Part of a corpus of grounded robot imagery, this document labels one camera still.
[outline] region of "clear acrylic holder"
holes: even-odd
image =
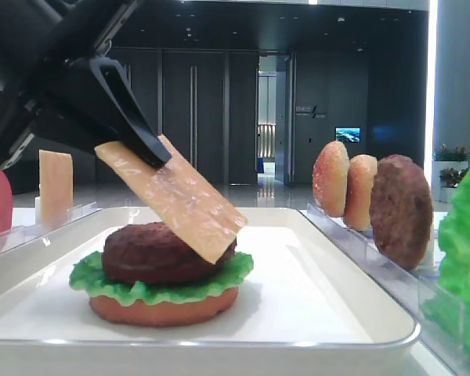
[[[421,323],[424,342],[453,372],[470,376],[470,315],[465,304],[438,284],[436,268],[407,272],[374,247],[369,232],[358,233],[308,204],[306,217],[402,307]],[[428,302],[437,302],[432,311]]]
[[[77,205],[67,210],[65,214],[49,224],[39,223],[33,226],[18,226],[0,233],[0,255],[13,250],[29,241],[44,237],[48,233],[55,231],[69,223],[97,212],[96,202],[86,205]]]

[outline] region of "ceiling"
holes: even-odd
[[[115,36],[114,46],[356,51],[421,32],[427,22],[428,13],[415,10],[146,0]]]

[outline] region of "bottom bun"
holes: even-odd
[[[122,306],[117,300],[100,295],[90,298],[91,308],[101,318],[116,324],[146,327],[178,327],[203,323],[225,312],[237,300],[238,287],[225,290],[220,296],[208,296],[200,302],[176,304],[162,302],[147,305],[142,300]]]

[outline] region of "screen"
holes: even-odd
[[[342,143],[359,143],[360,128],[336,128],[336,141]]]

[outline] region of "cheese slice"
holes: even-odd
[[[104,143],[96,155],[110,166],[204,260],[214,264],[247,219],[175,149],[159,136],[172,158],[150,167],[123,143]]]
[[[71,155],[40,150],[40,210],[43,223],[62,223],[73,207]]]

